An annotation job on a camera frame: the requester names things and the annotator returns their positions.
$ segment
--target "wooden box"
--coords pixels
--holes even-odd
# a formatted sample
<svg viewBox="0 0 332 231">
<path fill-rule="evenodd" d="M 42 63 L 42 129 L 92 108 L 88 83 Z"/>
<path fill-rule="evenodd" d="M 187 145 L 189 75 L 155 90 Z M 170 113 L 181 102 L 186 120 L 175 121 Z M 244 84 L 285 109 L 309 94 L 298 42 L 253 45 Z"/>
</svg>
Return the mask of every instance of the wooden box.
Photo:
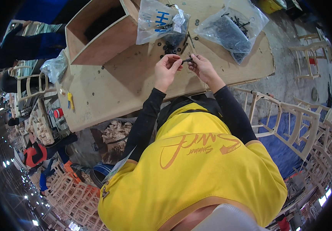
<svg viewBox="0 0 332 231">
<path fill-rule="evenodd" d="M 70 64 L 102 66 L 134 45 L 138 13 L 139 10 L 131 0 L 88 2 L 65 27 Z M 87 29 L 93 28 L 93 22 L 104 26 L 111 24 L 89 41 Z"/>
</svg>

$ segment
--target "yellow bin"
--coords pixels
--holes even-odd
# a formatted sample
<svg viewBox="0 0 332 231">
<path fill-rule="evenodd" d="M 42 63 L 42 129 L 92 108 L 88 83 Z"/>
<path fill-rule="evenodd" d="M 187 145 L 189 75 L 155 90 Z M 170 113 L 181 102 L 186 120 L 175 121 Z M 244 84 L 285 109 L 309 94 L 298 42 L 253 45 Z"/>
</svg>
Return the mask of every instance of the yellow bin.
<svg viewBox="0 0 332 231">
<path fill-rule="evenodd" d="M 259 0 L 258 6 L 267 14 L 271 14 L 272 12 L 282 9 L 282 7 L 274 0 Z"/>
</svg>

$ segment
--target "plywood table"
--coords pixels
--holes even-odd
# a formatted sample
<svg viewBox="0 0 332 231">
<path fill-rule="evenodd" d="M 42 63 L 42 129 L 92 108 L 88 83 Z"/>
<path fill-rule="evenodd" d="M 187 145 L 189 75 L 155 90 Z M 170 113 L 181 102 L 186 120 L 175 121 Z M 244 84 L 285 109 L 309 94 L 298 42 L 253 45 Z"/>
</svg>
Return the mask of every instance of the plywood table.
<svg viewBox="0 0 332 231">
<path fill-rule="evenodd" d="M 208 16 L 217 13 L 223 7 L 223 1 L 173 1 L 191 15 L 189 32 L 197 36 L 195 20 L 202 22 Z M 72 95 L 75 112 L 67 109 L 67 97 L 58 95 L 64 116 L 71 132 L 104 122 L 108 119 L 126 115 L 142 108 L 154 86 L 154 65 L 164 54 L 162 46 L 154 44 L 133 45 L 115 56 L 102 66 L 69 65 L 62 83 L 56 83 L 57 91 L 61 86 Z M 274 58 L 264 32 L 257 37 L 254 47 L 241 65 L 238 65 L 230 53 L 222 46 L 200 38 L 193 40 L 195 48 L 189 46 L 181 55 L 186 59 L 191 53 L 198 53 L 208 58 L 224 82 L 237 85 L 252 82 L 275 72 Z M 206 92 L 207 86 L 184 64 L 177 72 L 174 82 L 167 90 L 165 100 L 181 95 L 193 95 Z"/>
</svg>

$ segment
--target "plastic bag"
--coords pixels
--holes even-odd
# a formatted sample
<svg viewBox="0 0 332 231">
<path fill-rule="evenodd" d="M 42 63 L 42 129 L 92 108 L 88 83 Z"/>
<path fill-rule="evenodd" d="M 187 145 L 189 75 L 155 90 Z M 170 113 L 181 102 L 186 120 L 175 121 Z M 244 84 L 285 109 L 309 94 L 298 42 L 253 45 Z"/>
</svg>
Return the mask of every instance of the plastic bag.
<svg viewBox="0 0 332 231">
<path fill-rule="evenodd" d="M 190 15 L 185 14 L 181 9 L 175 10 L 156 0 L 142 0 L 136 44 L 154 42 L 166 35 L 184 38 L 189 18 Z"/>
<path fill-rule="evenodd" d="M 49 82 L 55 83 L 62 80 L 67 69 L 67 59 L 64 50 L 60 52 L 57 58 L 49 59 L 40 67 L 40 71 L 48 75 Z"/>
<path fill-rule="evenodd" d="M 222 45 L 241 64 L 269 20 L 250 0 L 225 0 L 224 3 L 223 9 L 208 17 L 194 31 L 202 38 Z"/>
</svg>

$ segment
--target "yellow t-shirt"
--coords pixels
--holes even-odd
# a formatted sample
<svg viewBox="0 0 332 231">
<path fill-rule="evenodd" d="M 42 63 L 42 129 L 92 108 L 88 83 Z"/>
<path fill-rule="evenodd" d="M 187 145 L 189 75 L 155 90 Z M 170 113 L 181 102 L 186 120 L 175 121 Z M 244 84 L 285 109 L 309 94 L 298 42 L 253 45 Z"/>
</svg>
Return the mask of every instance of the yellow t-shirt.
<svg viewBox="0 0 332 231">
<path fill-rule="evenodd" d="M 101 189 L 109 193 L 98 212 L 110 230 L 159 230 L 226 199 L 247 206 L 262 227 L 281 210 L 287 188 L 265 147 L 246 147 L 210 113 L 182 113 L 190 109 L 205 110 L 192 103 L 171 114 L 139 163 L 128 160 Z"/>
</svg>

